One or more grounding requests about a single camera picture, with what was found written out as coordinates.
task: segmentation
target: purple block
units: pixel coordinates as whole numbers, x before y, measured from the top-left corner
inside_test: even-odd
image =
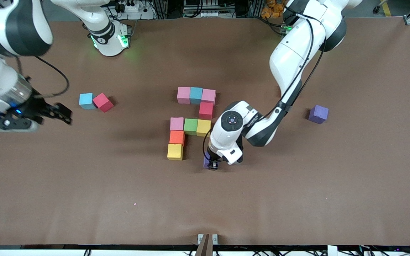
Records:
[[[184,118],[170,118],[170,130],[182,131],[184,125]]]
[[[189,94],[191,93],[191,87],[178,87],[177,100],[180,104],[191,104],[189,100]]]
[[[327,120],[327,116],[328,116],[328,108],[315,105],[311,109],[311,112],[309,112],[308,120],[311,122],[321,124],[325,122],[325,120]]]
[[[205,155],[206,155],[206,157],[208,157],[208,159],[210,159],[210,154],[208,154],[208,151],[205,151]],[[204,157],[204,168],[208,169],[208,164],[210,162],[208,161],[208,159],[206,157]]]

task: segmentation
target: pink block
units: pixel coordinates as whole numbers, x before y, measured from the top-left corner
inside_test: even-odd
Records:
[[[182,131],[184,125],[184,118],[170,118],[170,130]]]
[[[189,94],[191,93],[191,87],[178,87],[177,100],[180,104],[191,104],[189,101]]]
[[[96,107],[102,110],[102,112],[107,112],[114,106],[113,103],[105,96],[104,93],[94,97],[93,102],[94,104],[96,104]]]
[[[213,104],[211,102],[200,103],[199,118],[205,120],[213,119]]]
[[[216,90],[203,89],[202,91],[202,102],[211,102],[213,106],[216,100]]]

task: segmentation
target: orange block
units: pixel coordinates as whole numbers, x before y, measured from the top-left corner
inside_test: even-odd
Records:
[[[184,147],[184,131],[170,131],[169,144],[181,144]]]

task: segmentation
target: red block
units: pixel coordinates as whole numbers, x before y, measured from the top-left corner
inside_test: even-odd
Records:
[[[102,112],[107,112],[110,110],[114,105],[113,103],[105,96],[104,93],[99,94],[93,99],[94,104],[98,107]]]
[[[169,144],[181,144],[184,147],[184,131],[170,131]]]
[[[201,102],[199,108],[199,118],[204,120],[212,120],[213,118],[213,103]]]

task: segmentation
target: green led light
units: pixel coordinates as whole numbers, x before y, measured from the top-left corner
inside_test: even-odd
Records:
[[[121,46],[126,48],[129,46],[127,43],[127,38],[125,36],[118,36],[118,39],[120,40]]]
[[[91,39],[92,39],[92,41],[93,41],[93,43],[94,43],[94,48],[98,48],[98,46],[96,45],[96,41],[94,40],[94,38],[93,38],[93,36],[91,36]]]

